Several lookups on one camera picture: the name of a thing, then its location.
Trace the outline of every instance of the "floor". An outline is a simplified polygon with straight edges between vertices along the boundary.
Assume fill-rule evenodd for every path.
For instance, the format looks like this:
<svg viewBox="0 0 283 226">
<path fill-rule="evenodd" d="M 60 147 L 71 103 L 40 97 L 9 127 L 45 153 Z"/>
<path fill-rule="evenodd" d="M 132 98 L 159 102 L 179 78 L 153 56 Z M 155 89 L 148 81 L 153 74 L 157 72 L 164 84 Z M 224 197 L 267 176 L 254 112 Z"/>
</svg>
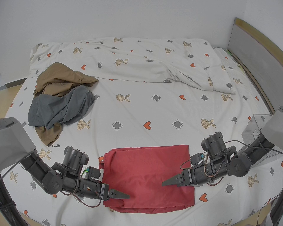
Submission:
<svg viewBox="0 0 283 226">
<path fill-rule="evenodd" d="M 17 95 L 18 91 L 20 90 L 21 85 L 19 86 L 14 86 L 8 89 L 0 90 L 0 118 L 4 118 L 11 103 L 13 102 L 15 96 Z M 266 207 L 264 207 L 261 210 L 260 216 L 259 216 L 259 223 L 263 221 L 267 213 L 270 211 L 270 204 L 268 204 Z M 250 224 L 252 226 L 257 225 L 257 219 L 258 219 L 258 212 L 255 214 L 251 215 L 249 218 L 238 222 L 237 224 L 231 225 L 231 226 L 245 226 L 247 224 Z M 39 224 L 27 216 L 22 214 L 22 217 L 30 224 L 30 226 L 39 226 L 42 224 Z M 1 226 L 9 226 L 7 223 L 6 219 L 3 217 L 2 214 L 0 214 L 0 225 Z"/>
</svg>

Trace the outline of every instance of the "brown jacket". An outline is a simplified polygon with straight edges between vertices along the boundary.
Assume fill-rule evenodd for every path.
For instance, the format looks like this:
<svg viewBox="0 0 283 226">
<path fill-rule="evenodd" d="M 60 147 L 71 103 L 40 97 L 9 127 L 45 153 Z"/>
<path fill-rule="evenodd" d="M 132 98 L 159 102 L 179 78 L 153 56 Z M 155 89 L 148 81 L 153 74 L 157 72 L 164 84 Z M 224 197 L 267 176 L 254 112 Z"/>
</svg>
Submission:
<svg viewBox="0 0 283 226">
<path fill-rule="evenodd" d="M 62 97 L 79 85 L 92 86 L 98 80 L 79 71 L 73 71 L 64 64 L 53 63 L 37 78 L 33 97 L 39 94 L 49 94 Z M 44 126 L 35 127 L 37 135 L 45 144 L 53 144 L 62 132 L 61 123 L 56 123 L 47 130 Z"/>
</svg>

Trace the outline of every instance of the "transparent storage box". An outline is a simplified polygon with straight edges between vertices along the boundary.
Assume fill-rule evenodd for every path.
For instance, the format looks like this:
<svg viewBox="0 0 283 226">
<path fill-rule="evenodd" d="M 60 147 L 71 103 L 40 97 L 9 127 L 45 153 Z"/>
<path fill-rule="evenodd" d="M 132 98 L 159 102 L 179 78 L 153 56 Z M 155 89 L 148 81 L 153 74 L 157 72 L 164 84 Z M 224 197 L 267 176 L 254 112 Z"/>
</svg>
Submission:
<svg viewBox="0 0 283 226">
<path fill-rule="evenodd" d="M 245 144 L 251 144 L 260 134 L 260 130 L 266 124 L 266 122 L 271 118 L 272 115 L 253 115 L 250 119 L 248 125 L 242 132 L 242 138 Z M 270 158 L 272 156 L 278 155 L 278 152 L 270 151 L 267 153 L 260 161 L 258 161 L 255 165 L 258 165 L 260 162 L 265 160 L 266 158 Z"/>
</svg>

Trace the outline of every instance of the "red fabric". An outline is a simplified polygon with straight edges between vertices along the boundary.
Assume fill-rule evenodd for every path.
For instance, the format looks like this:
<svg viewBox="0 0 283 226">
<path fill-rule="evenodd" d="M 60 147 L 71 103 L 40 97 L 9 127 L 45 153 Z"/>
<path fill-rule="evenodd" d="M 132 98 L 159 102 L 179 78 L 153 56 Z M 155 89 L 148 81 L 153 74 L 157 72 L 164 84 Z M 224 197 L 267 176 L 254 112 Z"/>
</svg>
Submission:
<svg viewBox="0 0 283 226">
<path fill-rule="evenodd" d="M 130 195 L 130 199 L 104 201 L 106 207 L 127 213 L 166 213 L 194 205 L 194 187 L 161 186 L 181 173 L 190 158 L 188 145 L 112 149 L 104 155 L 102 182 Z"/>
</svg>

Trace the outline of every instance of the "bed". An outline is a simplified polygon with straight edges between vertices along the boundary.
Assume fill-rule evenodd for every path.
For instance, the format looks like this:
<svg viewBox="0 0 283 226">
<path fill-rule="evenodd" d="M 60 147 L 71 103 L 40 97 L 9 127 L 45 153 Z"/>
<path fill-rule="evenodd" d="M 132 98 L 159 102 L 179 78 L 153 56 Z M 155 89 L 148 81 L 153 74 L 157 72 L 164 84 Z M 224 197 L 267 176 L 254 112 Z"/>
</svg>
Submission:
<svg viewBox="0 0 283 226">
<path fill-rule="evenodd" d="M 88 165 L 98 167 L 104 153 L 113 148 L 186 144 L 193 155 L 202 151 L 201 140 L 215 131 L 221 131 L 225 141 L 242 140 L 241 132 L 253 114 L 273 113 L 283 102 L 282 91 L 271 88 L 282 79 L 281 52 L 275 48 L 275 55 L 270 53 L 274 48 L 260 45 L 251 30 L 236 18 L 228 50 L 200 39 L 111 37 L 38 44 L 31 51 L 30 75 L 6 117 L 22 123 L 49 166 L 63 161 L 66 146 L 86 152 Z M 256 67 L 264 59 L 269 64 Z M 45 146 L 27 120 L 36 79 L 53 62 L 99 79 L 90 88 L 96 99 L 82 119 L 85 126 L 64 125 L 54 143 L 59 148 Z M 282 172 L 283 157 L 276 155 L 244 177 L 226 176 L 215 187 L 196 187 L 193 207 L 165 214 L 118 213 L 103 205 L 92 209 L 74 197 L 48 195 L 21 166 L 4 181 L 17 209 L 45 226 L 232 225 L 280 192 Z M 253 178 L 252 186 L 248 177 Z"/>
</svg>

